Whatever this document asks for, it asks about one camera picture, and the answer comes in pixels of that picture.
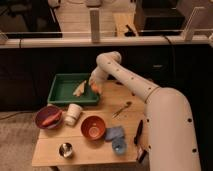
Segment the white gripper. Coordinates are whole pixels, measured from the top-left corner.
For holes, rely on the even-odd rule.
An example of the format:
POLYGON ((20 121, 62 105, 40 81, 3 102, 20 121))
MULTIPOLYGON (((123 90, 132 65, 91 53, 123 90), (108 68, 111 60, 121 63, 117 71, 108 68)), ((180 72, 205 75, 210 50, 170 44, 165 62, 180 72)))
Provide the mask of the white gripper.
POLYGON ((96 86, 102 85, 106 80, 108 79, 108 73, 105 72, 103 69, 100 67, 96 67, 90 77, 89 77, 89 84, 93 85, 95 84, 96 86))

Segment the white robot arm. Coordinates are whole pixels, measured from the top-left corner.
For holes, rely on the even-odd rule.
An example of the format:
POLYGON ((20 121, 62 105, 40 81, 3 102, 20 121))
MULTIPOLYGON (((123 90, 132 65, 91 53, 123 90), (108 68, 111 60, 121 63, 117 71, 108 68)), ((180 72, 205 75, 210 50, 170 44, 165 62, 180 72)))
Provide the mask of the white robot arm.
POLYGON ((188 99, 122 67, 121 60, 116 51, 99 54, 89 83, 102 84, 112 75, 146 104, 150 171, 201 171, 188 99))

